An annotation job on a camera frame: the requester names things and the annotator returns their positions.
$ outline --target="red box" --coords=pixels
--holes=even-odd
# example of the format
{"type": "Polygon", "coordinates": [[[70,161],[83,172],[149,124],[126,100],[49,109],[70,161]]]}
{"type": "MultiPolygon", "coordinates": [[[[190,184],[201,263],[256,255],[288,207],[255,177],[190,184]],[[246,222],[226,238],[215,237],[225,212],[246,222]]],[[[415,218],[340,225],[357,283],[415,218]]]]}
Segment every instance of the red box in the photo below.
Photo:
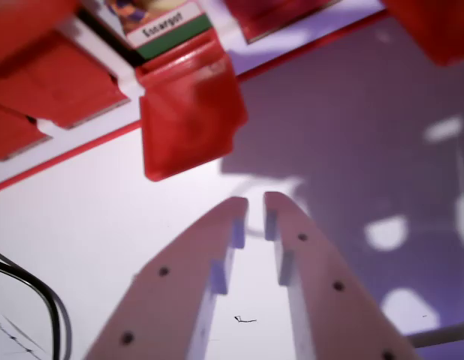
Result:
{"type": "Polygon", "coordinates": [[[225,0],[248,42],[319,10],[331,0],[225,0]]]}
{"type": "Polygon", "coordinates": [[[69,17],[78,0],[0,0],[0,62],[69,17]]]}
{"type": "Polygon", "coordinates": [[[233,148],[246,108],[228,55],[214,30],[137,69],[146,176],[158,181],[233,148]]]}
{"type": "Polygon", "coordinates": [[[64,128],[126,99],[102,66],[57,31],[0,64],[0,104],[64,128]]]}
{"type": "Polygon", "coordinates": [[[464,59],[464,0],[382,0],[438,65],[464,59]]]}
{"type": "Polygon", "coordinates": [[[0,106],[0,161],[46,138],[25,116],[0,106]]]}

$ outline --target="white surface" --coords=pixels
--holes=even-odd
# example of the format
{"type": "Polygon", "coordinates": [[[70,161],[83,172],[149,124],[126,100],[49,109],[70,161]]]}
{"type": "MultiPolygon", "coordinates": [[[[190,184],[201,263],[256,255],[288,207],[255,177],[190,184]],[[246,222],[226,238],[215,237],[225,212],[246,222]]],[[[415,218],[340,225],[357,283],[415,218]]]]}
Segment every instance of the white surface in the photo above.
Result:
{"type": "MultiPolygon", "coordinates": [[[[199,2],[215,26],[222,46],[230,55],[236,74],[255,68],[383,9],[378,0],[341,0],[334,6],[248,45],[237,22],[221,1],[200,0],[199,2]]],[[[116,33],[124,36],[118,19],[102,1],[84,0],[84,5],[94,14],[104,18],[116,33]]],[[[52,139],[10,160],[0,162],[0,182],[140,118],[138,98],[142,95],[143,88],[135,79],[134,69],[78,19],[64,22],[59,26],[59,30],[105,66],[117,78],[120,90],[131,101],[74,129],[52,133],[44,131],[51,135],[52,139]]],[[[49,124],[46,128],[54,129],[53,124],[49,124]]]]}
{"type": "MultiPolygon", "coordinates": [[[[0,251],[62,297],[74,359],[138,269],[233,194],[249,198],[249,237],[236,252],[230,295],[218,300],[207,360],[293,359],[287,294],[276,284],[272,244],[258,238],[268,190],[309,210],[402,331],[464,321],[464,230],[456,228],[464,127],[424,141],[453,116],[464,124],[464,62],[435,67],[387,19],[241,89],[250,119],[224,159],[152,183],[135,130],[0,191],[0,251]],[[406,219],[405,241],[375,249],[364,230],[396,215],[406,219]],[[414,296],[397,296],[403,289],[414,296]]],[[[11,281],[0,277],[0,311],[50,347],[44,306],[11,281]]],[[[421,353],[464,360],[463,342],[441,348],[421,353]]]]}

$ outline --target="black cable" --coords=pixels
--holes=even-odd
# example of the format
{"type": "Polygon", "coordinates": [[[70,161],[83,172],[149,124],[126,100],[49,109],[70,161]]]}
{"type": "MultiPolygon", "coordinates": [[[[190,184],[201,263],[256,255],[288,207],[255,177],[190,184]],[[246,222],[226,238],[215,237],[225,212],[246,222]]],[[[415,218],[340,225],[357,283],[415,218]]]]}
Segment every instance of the black cable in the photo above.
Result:
{"type": "Polygon", "coordinates": [[[0,272],[21,281],[31,287],[44,300],[52,321],[53,360],[60,360],[60,318],[57,305],[49,291],[49,287],[34,275],[20,268],[0,262],[0,272]]]}
{"type": "MultiPolygon", "coordinates": [[[[26,271],[24,268],[13,262],[12,260],[8,259],[5,255],[0,253],[0,260],[10,266],[13,266],[16,269],[20,269],[24,272],[27,272],[30,274],[30,272],[26,271]]],[[[55,300],[55,303],[59,307],[60,312],[62,313],[62,320],[63,320],[63,325],[64,325],[64,333],[65,333],[65,349],[64,349],[64,355],[62,356],[62,360],[70,360],[72,356],[72,324],[70,321],[70,317],[68,316],[67,308],[65,307],[64,302],[60,298],[59,295],[53,289],[45,284],[47,289],[49,290],[50,294],[52,294],[53,300],[55,300]]]]}

